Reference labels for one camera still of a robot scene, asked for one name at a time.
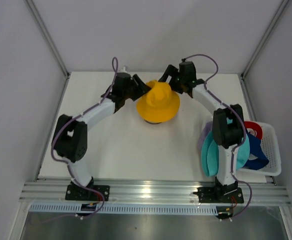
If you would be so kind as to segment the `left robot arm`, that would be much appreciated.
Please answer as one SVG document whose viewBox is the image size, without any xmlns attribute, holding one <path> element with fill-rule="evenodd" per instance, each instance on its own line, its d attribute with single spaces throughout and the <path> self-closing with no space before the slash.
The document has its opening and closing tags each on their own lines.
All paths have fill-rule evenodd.
<svg viewBox="0 0 292 240">
<path fill-rule="evenodd" d="M 100 100 L 77 116 L 59 116 L 53 134 L 50 154 L 54 161 L 65 163 L 76 194 L 82 200 L 93 197 L 93 177 L 82 162 L 88 150 L 88 133 L 99 122 L 113 115 L 126 100 L 136 101 L 151 90 L 137 74 L 116 73 Z"/>
</svg>

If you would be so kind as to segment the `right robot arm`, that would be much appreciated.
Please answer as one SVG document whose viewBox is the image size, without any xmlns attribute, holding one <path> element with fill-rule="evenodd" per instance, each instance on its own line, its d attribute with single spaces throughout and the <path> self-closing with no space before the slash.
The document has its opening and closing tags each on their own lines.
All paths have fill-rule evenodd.
<svg viewBox="0 0 292 240">
<path fill-rule="evenodd" d="M 243 109 L 239 104 L 226 105 L 198 79 L 193 62 L 183 61 L 179 67 L 168 65 L 160 82 L 168 82 L 179 94 L 186 93 L 212 114 L 212 137 L 218 146 L 219 168 L 214 186 L 199 187 L 194 192 L 200 203 L 242 204 L 244 197 L 236 178 L 238 148 L 245 142 Z"/>
</svg>

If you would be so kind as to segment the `lavender bucket hat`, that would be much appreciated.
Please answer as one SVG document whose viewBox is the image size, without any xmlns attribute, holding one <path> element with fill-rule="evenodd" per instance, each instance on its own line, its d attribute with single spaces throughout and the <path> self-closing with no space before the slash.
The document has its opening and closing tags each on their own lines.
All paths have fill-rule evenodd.
<svg viewBox="0 0 292 240">
<path fill-rule="evenodd" d="M 197 141 L 197 149 L 199 151 L 202 149 L 202 146 L 204 144 L 204 141 L 205 141 L 206 137 L 212 131 L 212 127 L 213 127 L 213 122 L 212 121 L 208 121 L 207 123 L 205 123 L 203 125 L 202 131 L 201 131 L 199 139 Z"/>
</svg>

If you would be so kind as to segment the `teal bucket hat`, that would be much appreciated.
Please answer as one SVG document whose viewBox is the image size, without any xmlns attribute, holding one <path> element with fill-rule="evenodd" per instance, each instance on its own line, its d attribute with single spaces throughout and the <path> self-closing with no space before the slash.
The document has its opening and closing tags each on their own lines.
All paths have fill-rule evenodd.
<svg viewBox="0 0 292 240">
<path fill-rule="evenodd" d="M 245 142 L 239 147 L 236 160 L 236 170 L 244 167 L 249 159 L 250 144 L 246 135 Z M 219 147 L 213 139 L 212 131 L 206 137 L 200 150 L 200 161 L 204 174 L 207 177 L 216 176 L 219 170 Z"/>
</svg>

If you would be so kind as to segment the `yellow bucket hat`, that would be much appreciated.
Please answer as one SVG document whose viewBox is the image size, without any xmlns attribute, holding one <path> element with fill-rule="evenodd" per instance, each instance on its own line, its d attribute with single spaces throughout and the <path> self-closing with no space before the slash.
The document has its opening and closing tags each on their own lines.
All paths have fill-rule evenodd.
<svg viewBox="0 0 292 240">
<path fill-rule="evenodd" d="M 173 119 L 180 108 L 180 97 L 167 82 L 152 80 L 146 83 L 151 90 L 136 104 L 139 116 L 147 121 L 167 122 Z"/>
</svg>

